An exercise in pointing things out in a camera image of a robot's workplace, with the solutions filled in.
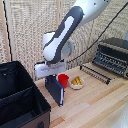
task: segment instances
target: power cord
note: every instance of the power cord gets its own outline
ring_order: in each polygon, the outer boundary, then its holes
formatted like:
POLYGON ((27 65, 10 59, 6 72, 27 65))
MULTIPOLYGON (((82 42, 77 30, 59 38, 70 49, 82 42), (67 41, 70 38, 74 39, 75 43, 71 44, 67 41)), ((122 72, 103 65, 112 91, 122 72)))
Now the power cord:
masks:
POLYGON ((98 40, 100 39, 100 37, 104 34, 104 32, 107 30, 107 28, 109 28, 110 24, 116 19, 116 17, 124 10, 124 8, 128 5, 128 2, 123 6, 123 8, 116 14, 116 16, 110 21, 110 23, 107 25, 107 27, 104 29, 104 31, 101 33, 101 35, 98 37, 98 39, 86 50, 84 51, 81 55, 77 56, 76 58, 74 58, 73 60, 68 61, 67 63, 70 63, 74 60, 76 60, 77 58, 81 57, 84 53, 86 53, 95 43, 98 42, 98 40))

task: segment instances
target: black device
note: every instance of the black device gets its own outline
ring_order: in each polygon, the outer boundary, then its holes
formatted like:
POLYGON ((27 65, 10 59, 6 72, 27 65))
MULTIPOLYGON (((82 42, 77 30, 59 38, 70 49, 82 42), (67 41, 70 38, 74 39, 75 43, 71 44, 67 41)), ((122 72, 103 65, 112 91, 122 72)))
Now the black device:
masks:
POLYGON ((110 38, 98 42, 92 63, 128 78, 128 41, 110 38))

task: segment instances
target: black plastic bin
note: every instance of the black plastic bin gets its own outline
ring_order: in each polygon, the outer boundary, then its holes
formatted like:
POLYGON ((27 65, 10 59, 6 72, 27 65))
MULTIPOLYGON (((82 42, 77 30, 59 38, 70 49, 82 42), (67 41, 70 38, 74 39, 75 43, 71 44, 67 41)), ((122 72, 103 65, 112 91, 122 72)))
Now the black plastic bin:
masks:
POLYGON ((0 65, 0 128, 49 128, 50 110, 19 61, 0 65))

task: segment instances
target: woven wall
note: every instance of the woven wall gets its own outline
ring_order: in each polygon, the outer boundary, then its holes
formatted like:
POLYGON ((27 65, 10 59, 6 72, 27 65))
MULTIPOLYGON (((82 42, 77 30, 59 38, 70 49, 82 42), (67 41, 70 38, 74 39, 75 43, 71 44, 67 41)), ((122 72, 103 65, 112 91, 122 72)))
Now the woven wall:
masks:
MULTIPOLYGON (((68 11, 74 5, 75 1, 76 0, 63 1, 62 18, 68 13, 68 11)), ((87 49, 90 40, 92 25, 93 22, 87 23, 86 25, 75 30, 74 33, 71 35, 70 39, 75 44, 75 51, 69 58, 67 58, 67 61, 74 59, 75 57, 79 56, 82 52, 84 52, 87 49)), ((71 62, 70 64, 67 64, 67 69, 76 67, 85 62, 88 62, 88 59, 85 58, 85 54, 84 54, 79 59, 71 62)))
POLYGON ((12 20, 13 60, 20 61, 35 79, 34 64, 44 60, 43 34, 56 29, 57 1, 7 0, 6 4, 12 20))
MULTIPOLYGON (((94 20, 94 26, 92 29, 91 40, 89 45, 91 45, 105 29, 108 23, 114 18, 117 12, 128 2, 128 0, 112 0, 106 10, 94 20)), ((111 37, 125 39, 125 35, 128 30, 128 6, 119 14, 119 16, 113 21, 110 27, 106 30, 103 36, 100 38, 108 39, 111 37)), ((90 61, 92 60, 92 55, 94 54, 94 47, 90 49, 87 57, 90 61)))
POLYGON ((3 1, 0 0, 0 64, 10 61, 8 56, 9 51, 7 51, 9 49, 7 48, 7 30, 5 30, 5 24, 3 1))

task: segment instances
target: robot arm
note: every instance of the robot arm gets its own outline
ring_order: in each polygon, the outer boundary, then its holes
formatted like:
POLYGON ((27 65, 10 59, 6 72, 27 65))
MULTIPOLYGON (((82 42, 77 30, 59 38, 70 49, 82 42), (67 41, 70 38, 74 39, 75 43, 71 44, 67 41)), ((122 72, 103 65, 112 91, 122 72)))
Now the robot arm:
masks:
POLYGON ((48 64, 56 64, 66 57, 63 46, 73 31, 99 16, 111 0, 77 0, 64 17, 58 29, 43 47, 43 55, 48 64))
POLYGON ((77 0, 55 32, 43 36, 45 62, 35 65, 36 77, 41 78, 66 70, 65 58, 74 51, 74 44, 67 41, 74 30, 99 16, 111 0, 77 0))

